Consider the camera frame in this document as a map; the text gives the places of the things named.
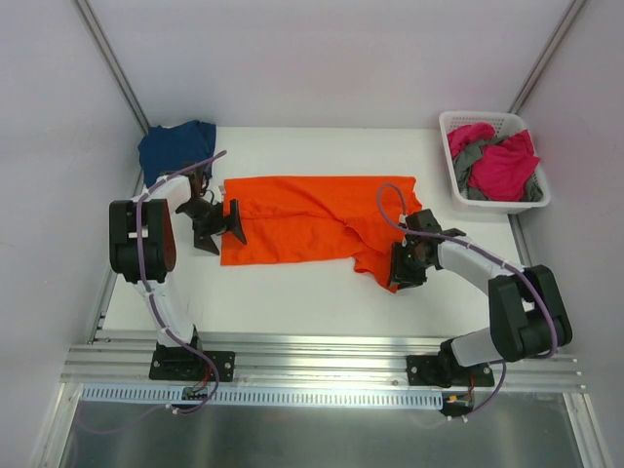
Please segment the orange t shirt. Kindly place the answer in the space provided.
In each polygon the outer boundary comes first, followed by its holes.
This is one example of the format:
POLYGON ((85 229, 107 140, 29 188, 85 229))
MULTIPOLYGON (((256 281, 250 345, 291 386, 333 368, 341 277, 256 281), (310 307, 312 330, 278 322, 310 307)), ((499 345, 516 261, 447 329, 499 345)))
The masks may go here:
POLYGON ((412 176, 257 176, 229 178, 224 200, 239 204, 247 241, 226 233, 223 266, 353 258, 391 293, 393 228, 402 214, 421 210, 412 176))

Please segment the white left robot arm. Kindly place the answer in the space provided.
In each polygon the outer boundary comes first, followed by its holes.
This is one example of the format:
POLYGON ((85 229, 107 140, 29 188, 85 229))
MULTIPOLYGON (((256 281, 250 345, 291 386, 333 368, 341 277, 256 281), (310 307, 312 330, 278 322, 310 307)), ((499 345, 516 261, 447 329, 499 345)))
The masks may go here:
POLYGON ((173 279, 176 240, 172 216, 191 220, 193 247, 220 254, 215 236, 231 233, 247 243, 239 202, 207 200, 205 171, 163 174, 132 200, 109 205, 109 261, 112 270, 144 299, 156 332, 151 380, 233 380, 235 353, 203 348, 197 328, 180 304, 173 279))

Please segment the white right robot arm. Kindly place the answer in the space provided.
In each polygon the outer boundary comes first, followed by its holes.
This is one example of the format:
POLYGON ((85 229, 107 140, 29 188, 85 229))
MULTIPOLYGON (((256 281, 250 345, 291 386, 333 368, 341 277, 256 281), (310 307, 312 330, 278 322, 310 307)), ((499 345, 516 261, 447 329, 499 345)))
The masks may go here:
POLYGON ((490 387, 491 365, 545 359, 571 343, 572 326, 550 268, 507 262, 463 231, 443 229, 429 210, 402 217, 398 226, 405 236, 392 247, 390 287, 417 288, 428 270, 446 270, 487 297, 487 327, 443 341, 434 355, 407 358, 411 385, 490 387))

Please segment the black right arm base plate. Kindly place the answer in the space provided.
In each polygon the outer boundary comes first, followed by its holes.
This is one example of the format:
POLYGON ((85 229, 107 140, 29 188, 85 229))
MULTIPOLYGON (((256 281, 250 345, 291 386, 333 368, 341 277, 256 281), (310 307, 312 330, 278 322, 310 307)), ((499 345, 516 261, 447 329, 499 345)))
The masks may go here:
POLYGON ((494 386, 492 370, 485 364, 462 367, 452 355, 407 355, 406 373, 409 386, 454 386, 490 388, 494 386))

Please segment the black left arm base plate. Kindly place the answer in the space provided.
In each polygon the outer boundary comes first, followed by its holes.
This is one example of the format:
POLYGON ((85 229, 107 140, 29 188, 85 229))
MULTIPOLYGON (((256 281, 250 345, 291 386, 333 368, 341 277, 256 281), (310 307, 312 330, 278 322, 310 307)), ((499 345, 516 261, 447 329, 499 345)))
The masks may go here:
MULTIPOLYGON (((218 371, 220 382, 234 377, 236 353, 233 351, 204 351, 218 371)), ((155 381, 195 382, 204 379, 208 363, 183 348, 159 347, 152 355, 148 378, 155 381)))

